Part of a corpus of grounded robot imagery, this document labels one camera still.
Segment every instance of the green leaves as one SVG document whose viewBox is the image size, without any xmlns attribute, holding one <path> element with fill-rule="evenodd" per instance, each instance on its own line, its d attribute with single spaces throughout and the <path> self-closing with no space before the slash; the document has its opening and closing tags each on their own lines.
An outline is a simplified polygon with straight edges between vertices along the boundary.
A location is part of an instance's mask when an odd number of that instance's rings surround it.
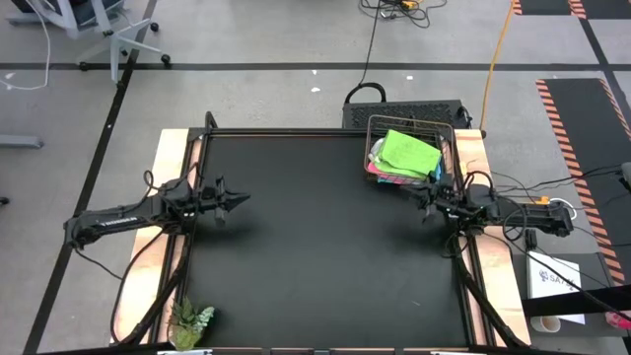
<svg viewBox="0 0 631 355">
<path fill-rule="evenodd" d="M 204 329 L 214 314 L 213 307 L 208 307 L 198 314 L 188 298 L 184 298 L 181 305 L 174 304 L 169 324 L 172 326 L 170 340 L 175 349 L 177 351 L 192 349 L 201 339 Z"/>
</svg>

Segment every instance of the chair wheel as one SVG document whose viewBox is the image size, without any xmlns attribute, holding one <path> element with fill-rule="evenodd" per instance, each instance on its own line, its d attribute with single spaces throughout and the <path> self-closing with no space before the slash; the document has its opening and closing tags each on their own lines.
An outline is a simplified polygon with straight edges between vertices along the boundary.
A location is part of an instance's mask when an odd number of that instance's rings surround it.
<svg viewBox="0 0 631 355">
<path fill-rule="evenodd" d="M 165 63 L 165 67 L 171 68 L 171 57 L 168 54 L 163 54 L 160 57 L 160 60 L 162 60 L 162 62 Z"/>
</svg>

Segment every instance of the black tabletop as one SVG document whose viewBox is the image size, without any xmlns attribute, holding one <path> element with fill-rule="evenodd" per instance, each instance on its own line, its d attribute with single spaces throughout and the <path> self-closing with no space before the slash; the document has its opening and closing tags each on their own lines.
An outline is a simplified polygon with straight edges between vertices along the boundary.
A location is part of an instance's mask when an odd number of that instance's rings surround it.
<svg viewBox="0 0 631 355">
<path fill-rule="evenodd" d="M 362 137 L 216 137 L 203 174 L 251 199 L 201 216 L 186 295 L 218 309 L 199 346 L 465 345 L 449 235 L 368 181 Z"/>
</svg>

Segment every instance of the orange and black striped tape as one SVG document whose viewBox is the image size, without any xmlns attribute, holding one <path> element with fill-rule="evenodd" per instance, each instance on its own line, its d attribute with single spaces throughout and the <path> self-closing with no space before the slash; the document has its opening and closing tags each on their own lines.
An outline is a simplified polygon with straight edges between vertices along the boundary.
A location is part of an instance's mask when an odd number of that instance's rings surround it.
<svg viewBox="0 0 631 355">
<path fill-rule="evenodd" d="M 583 2 L 581 0 L 568 0 L 568 4 L 570 4 L 570 11 L 572 15 L 578 17 L 579 19 L 586 19 L 588 16 L 585 13 L 585 8 L 583 7 Z"/>
<path fill-rule="evenodd" d="M 611 92 L 611 90 L 609 90 L 609 86 L 607 85 L 607 83 L 605 83 L 604 80 L 602 79 L 600 79 L 600 83 L 602 84 L 602 88 L 604 89 L 604 92 L 609 97 L 609 101 L 611 102 L 611 105 L 613 106 L 613 110 L 615 111 L 616 116 L 618 116 L 618 120 L 620 120 L 620 124 L 622 124 L 622 128 L 624 128 L 624 133 L 627 135 L 627 137 L 631 141 L 631 129 L 629 129 L 629 123 L 627 123 L 627 120 L 624 119 L 624 115 L 622 115 L 620 106 L 618 106 L 618 103 L 613 98 L 613 93 Z"/>
<path fill-rule="evenodd" d="M 515 2 L 513 3 L 513 13 L 515 13 L 515 15 L 522 14 L 522 3 L 520 2 L 520 0 L 515 0 Z"/>
<path fill-rule="evenodd" d="M 554 104 L 554 100 L 552 99 L 552 95 L 550 94 L 545 81 L 537 80 L 536 87 L 539 90 L 539 95 L 541 96 L 541 99 L 543 100 L 543 106 L 545 107 L 545 111 L 548 114 L 548 118 L 550 119 L 550 124 L 552 124 L 552 130 L 554 131 L 556 140 L 559 143 L 561 152 L 563 153 L 563 158 L 565 159 L 565 164 L 568 167 L 570 176 L 572 178 L 575 178 L 574 186 L 579 193 L 581 203 L 585 207 L 585 213 L 588 217 L 588 221 L 590 221 L 592 232 L 596 237 L 598 248 L 600 249 L 600 252 L 602 252 L 602 256 L 604 257 L 604 262 L 607 264 L 609 275 L 613 279 L 613 283 L 616 286 L 621 286 L 624 283 L 622 266 L 620 266 L 620 263 L 618 262 L 615 251 L 611 248 L 611 241 L 609 240 L 607 230 L 604 227 L 602 220 L 600 219 L 600 214 L 598 213 L 596 204 L 592 199 L 592 193 L 590 192 L 588 183 L 581 178 L 581 176 L 583 175 L 583 172 L 581 171 L 581 165 L 577 161 L 576 155 L 574 155 L 574 149 L 572 148 L 572 144 L 570 143 L 570 137 L 568 137 L 568 134 L 563 127 L 563 122 L 561 121 L 559 111 Z"/>
</svg>

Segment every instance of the green cloth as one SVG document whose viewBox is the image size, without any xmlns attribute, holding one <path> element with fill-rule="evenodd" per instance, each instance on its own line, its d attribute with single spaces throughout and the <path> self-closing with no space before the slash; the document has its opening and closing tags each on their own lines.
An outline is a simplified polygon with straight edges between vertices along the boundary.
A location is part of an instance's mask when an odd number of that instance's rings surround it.
<svg viewBox="0 0 631 355">
<path fill-rule="evenodd" d="M 389 130 L 377 157 L 375 167 L 384 173 L 426 178 L 438 166 L 441 151 L 414 137 Z"/>
</svg>

